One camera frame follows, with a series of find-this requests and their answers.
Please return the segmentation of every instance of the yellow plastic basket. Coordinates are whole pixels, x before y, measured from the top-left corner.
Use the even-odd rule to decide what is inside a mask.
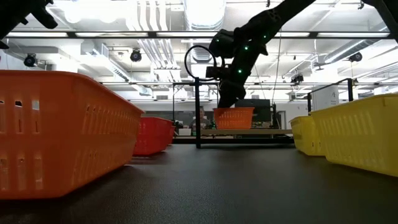
[[[309,156],[324,156],[311,116],[299,116],[290,121],[296,148]]]
[[[398,94],[313,111],[330,162],[398,177]]]

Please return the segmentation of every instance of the person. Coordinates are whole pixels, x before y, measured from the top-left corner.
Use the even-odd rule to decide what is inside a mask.
[[[205,118],[205,109],[200,107],[200,129],[206,129],[210,125],[210,121]],[[196,133],[197,120],[194,119],[189,128],[192,129],[192,133]]]

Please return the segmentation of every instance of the black cable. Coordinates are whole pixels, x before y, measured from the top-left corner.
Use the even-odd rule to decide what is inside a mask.
[[[209,52],[209,54],[210,54],[211,57],[213,58],[213,62],[214,62],[214,63],[213,63],[213,66],[214,66],[214,67],[217,67],[216,57],[214,56],[214,54],[213,54],[207,47],[204,47],[204,46],[202,46],[202,45],[194,45],[194,46],[190,47],[190,48],[187,50],[187,52],[185,53],[185,58],[184,58],[185,69],[186,69],[188,75],[190,75],[193,79],[195,79],[196,77],[193,76],[192,73],[191,73],[191,71],[188,69],[187,59],[188,59],[188,54],[191,52],[191,50],[194,49],[194,48],[197,48],[197,47],[198,47],[198,48],[201,48],[201,49],[205,49],[207,52]],[[221,59],[222,59],[222,65],[221,65],[221,67],[225,67],[225,60],[224,60],[224,58],[221,58]],[[199,81],[201,81],[201,82],[208,82],[208,81],[212,81],[212,80],[214,80],[214,79],[215,79],[215,78],[210,78],[210,79],[199,78]]]

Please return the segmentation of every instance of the dark floor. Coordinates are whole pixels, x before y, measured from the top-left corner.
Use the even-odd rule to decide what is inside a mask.
[[[175,145],[0,223],[398,223],[398,178],[295,149]]]

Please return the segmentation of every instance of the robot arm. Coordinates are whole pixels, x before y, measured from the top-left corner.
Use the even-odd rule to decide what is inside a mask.
[[[25,19],[30,13],[48,29],[58,26],[54,18],[45,10],[45,6],[52,0],[2,0],[0,2],[0,40],[5,38],[20,22],[28,23]],[[0,49],[8,46],[0,41]]]
[[[220,80],[219,108],[229,108],[238,99],[243,99],[243,87],[260,54],[268,55],[266,44],[280,28],[315,0],[285,0],[277,7],[262,11],[233,32],[220,30],[211,41],[209,50],[215,57],[234,58],[226,67],[208,67],[206,77]],[[392,33],[398,33],[398,1],[367,0],[384,19]]]

